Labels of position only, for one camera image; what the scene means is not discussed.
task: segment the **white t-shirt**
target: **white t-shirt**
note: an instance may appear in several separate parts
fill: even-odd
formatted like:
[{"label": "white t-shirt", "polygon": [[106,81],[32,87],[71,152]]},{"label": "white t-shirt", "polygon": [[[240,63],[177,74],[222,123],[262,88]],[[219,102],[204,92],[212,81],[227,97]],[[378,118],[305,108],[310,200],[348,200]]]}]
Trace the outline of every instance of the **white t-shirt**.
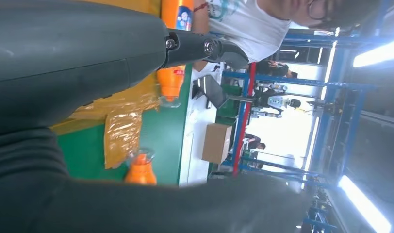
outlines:
[{"label": "white t-shirt", "polygon": [[236,43],[250,62],[273,55],[281,46],[290,21],[260,9],[257,0],[206,0],[210,33]]}]

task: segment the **green workbench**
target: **green workbench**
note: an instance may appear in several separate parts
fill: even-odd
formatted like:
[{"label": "green workbench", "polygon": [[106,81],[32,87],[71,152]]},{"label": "green workbench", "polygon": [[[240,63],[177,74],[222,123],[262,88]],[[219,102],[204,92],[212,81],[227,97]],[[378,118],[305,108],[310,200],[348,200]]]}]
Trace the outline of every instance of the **green workbench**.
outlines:
[{"label": "green workbench", "polygon": [[[155,150],[158,184],[177,185],[192,67],[187,66],[179,108],[143,112],[140,146]],[[104,125],[59,136],[70,175],[76,178],[122,180],[127,167],[104,169]]]}]

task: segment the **orange juice bottle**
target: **orange juice bottle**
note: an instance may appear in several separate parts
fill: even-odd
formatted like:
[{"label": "orange juice bottle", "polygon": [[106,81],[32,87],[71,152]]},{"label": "orange juice bottle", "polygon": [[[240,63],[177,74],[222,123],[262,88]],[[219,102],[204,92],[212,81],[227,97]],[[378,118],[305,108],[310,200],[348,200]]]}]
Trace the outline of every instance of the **orange juice bottle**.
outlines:
[{"label": "orange juice bottle", "polygon": [[[193,19],[193,0],[163,0],[161,18],[168,28],[190,31]],[[179,94],[184,82],[185,66],[157,71],[161,86],[161,105],[179,107]]]},{"label": "orange juice bottle", "polygon": [[154,153],[149,153],[148,149],[140,149],[138,155],[131,159],[129,172],[124,181],[142,185],[157,185],[157,178],[151,162],[153,156]]}]

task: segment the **eyeglasses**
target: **eyeglasses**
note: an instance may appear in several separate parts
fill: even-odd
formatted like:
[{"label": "eyeglasses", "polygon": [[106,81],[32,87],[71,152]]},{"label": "eyeglasses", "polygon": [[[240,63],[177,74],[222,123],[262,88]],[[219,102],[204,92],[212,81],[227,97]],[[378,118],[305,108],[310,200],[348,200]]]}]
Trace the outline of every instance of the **eyeglasses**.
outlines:
[{"label": "eyeglasses", "polygon": [[330,21],[330,14],[336,7],[336,0],[310,0],[308,13],[314,20]]}]

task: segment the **hair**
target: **hair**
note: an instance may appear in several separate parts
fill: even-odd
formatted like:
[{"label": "hair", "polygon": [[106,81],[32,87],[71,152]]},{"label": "hair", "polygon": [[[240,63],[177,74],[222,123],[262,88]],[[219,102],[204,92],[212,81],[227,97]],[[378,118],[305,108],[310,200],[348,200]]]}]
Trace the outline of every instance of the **hair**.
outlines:
[{"label": "hair", "polygon": [[262,142],[262,143],[260,143],[259,145],[260,145],[263,149],[265,149],[265,143]]},{"label": "hair", "polygon": [[338,27],[355,27],[364,23],[372,13],[379,9],[380,0],[343,0],[331,20],[313,28],[334,29]]},{"label": "hair", "polygon": [[301,106],[301,101],[297,100],[297,99],[291,99],[291,107],[293,108],[298,108]]},{"label": "hair", "polygon": [[298,77],[298,73],[297,72],[291,71],[291,75],[293,76],[293,79],[296,79]]}]

